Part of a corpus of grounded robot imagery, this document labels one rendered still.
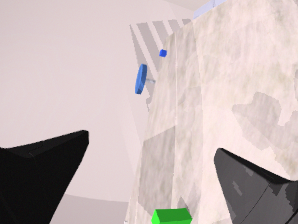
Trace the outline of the green block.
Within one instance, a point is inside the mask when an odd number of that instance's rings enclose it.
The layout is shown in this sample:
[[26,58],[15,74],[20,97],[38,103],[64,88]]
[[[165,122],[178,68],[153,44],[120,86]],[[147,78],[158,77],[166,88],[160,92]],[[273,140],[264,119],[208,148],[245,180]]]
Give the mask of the green block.
[[172,209],[154,209],[153,224],[176,224],[177,218]]
[[190,224],[192,222],[193,218],[190,216],[188,210],[186,208],[182,209],[172,209],[174,216],[177,218],[176,224]]

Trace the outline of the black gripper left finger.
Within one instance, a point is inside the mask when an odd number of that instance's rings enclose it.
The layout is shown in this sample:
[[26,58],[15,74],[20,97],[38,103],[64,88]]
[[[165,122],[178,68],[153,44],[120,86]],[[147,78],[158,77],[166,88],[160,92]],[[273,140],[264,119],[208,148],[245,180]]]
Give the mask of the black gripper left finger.
[[0,148],[0,198],[16,224],[49,224],[89,145],[88,131]]

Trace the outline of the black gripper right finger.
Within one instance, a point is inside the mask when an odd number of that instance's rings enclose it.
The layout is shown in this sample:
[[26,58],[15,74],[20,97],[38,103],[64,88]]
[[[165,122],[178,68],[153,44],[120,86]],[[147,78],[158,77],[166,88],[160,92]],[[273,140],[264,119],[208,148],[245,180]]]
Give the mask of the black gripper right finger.
[[275,175],[225,148],[214,155],[233,224],[289,224],[298,213],[298,181]]

